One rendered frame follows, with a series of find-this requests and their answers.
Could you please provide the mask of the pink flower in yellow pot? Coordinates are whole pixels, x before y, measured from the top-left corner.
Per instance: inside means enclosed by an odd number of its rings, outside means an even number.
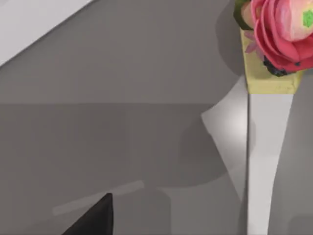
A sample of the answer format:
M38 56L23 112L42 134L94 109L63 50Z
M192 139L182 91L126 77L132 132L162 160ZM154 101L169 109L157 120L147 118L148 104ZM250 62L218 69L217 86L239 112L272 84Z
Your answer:
M313 69L313 0L234 0L250 94L295 94Z

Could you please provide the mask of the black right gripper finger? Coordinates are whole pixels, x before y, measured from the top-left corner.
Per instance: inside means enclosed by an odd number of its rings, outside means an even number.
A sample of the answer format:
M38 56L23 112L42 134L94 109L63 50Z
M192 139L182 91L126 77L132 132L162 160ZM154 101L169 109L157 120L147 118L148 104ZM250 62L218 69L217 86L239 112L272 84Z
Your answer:
M113 194L106 193L61 235L113 235Z

